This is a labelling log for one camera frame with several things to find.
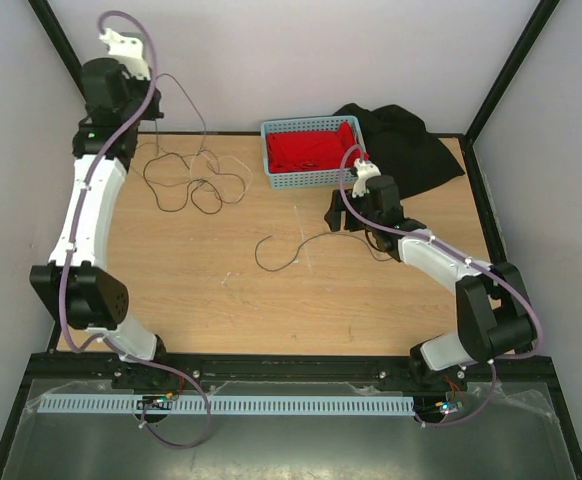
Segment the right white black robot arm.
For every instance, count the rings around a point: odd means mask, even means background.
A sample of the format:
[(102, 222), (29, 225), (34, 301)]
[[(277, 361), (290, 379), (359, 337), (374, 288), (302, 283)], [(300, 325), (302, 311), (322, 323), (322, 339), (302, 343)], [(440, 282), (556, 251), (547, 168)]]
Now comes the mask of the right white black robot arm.
[(410, 350), (408, 376), (416, 387), (429, 389), (450, 369), (486, 363), (538, 340), (537, 319), (519, 270), (507, 262), (472, 259), (405, 216), (390, 176), (334, 190), (324, 220), (333, 232), (372, 236), (380, 252), (420, 270), (453, 294), (455, 331)]

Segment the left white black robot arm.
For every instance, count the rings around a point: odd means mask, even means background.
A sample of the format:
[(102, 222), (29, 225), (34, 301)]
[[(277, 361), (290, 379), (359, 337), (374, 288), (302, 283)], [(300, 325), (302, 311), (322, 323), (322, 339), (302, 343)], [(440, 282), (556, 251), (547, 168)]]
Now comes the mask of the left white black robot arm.
[(86, 117), (72, 140), (74, 178), (60, 237), (29, 281), (59, 325), (67, 346), (72, 331), (105, 343), (120, 359), (136, 362), (148, 387), (165, 384), (171, 364), (157, 353), (162, 340), (130, 312), (127, 287), (107, 271), (107, 244), (115, 203), (130, 169), (143, 120), (161, 118), (160, 91), (143, 59), (121, 55), (85, 63), (81, 82)]

